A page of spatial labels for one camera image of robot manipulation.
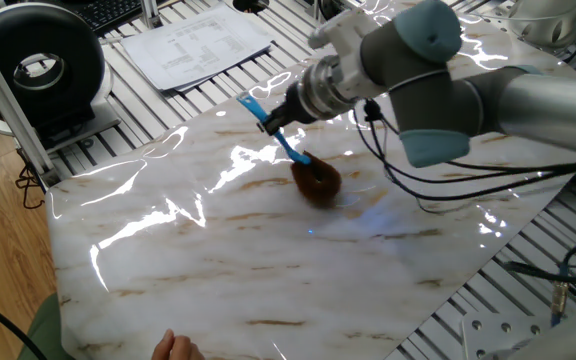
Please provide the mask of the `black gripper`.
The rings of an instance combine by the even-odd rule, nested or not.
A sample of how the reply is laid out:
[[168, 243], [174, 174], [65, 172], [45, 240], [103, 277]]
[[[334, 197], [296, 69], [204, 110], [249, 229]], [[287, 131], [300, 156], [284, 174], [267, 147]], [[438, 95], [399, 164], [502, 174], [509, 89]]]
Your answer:
[[291, 84], [286, 91], [284, 102], [272, 110], [263, 121], [263, 128], [268, 135], [274, 135], [285, 124], [299, 122], [310, 124], [317, 120], [302, 104], [297, 84]]

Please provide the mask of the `person right hand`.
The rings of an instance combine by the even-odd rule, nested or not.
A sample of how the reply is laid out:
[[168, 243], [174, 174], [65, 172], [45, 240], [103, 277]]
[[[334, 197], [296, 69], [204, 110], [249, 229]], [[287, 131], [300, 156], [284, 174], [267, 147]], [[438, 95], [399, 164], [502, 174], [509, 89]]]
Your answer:
[[161, 341], [155, 346], [152, 360], [205, 360], [197, 344], [184, 335], [175, 335], [167, 329]]

